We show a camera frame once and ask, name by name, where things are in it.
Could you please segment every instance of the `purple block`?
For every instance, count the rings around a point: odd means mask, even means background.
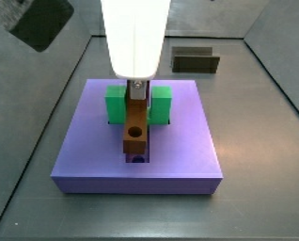
[[[122,125],[107,124],[105,89],[86,81],[51,178],[65,193],[212,194],[222,179],[194,81],[153,80],[172,89],[170,124],[149,126],[149,163],[126,163]]]

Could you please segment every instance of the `wooden block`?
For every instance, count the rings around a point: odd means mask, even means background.
[[[148,90],[144,100],[132,100],[129,98],[130,81],[126,82],[125,94],[125,124],[122,135],[122,152],[144,154],[146,143],[146,99]]]

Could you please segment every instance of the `gray floor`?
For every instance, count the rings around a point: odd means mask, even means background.
[[[210,74],[174,74],[172,46],[212,46]],[[91,39],[0,222],[0,237],[299,237],[299,116],[241,40],[165,39],[157,79],[194,79],[224,180],[212,196],[63,195],[49,178],[85,80],[114,78]]]

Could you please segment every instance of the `hole in block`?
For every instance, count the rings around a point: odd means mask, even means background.
[[[141,129],[137,126],[133,126],[128,129],[128,135],[130,137],[140,137],[141,136]]]
[[[144,163],[144,157],[137,155],[132,159],[132,163]]]

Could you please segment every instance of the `dark rectangular object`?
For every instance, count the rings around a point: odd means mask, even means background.
[[[0,0],[0,24],[37,52],[47,48],[73,12],[66,0]],[[9,15],[19,15],[18,20]]]
[[[212,47],[172,47],[172,72],[214,73],[220,57],[212,56]]]

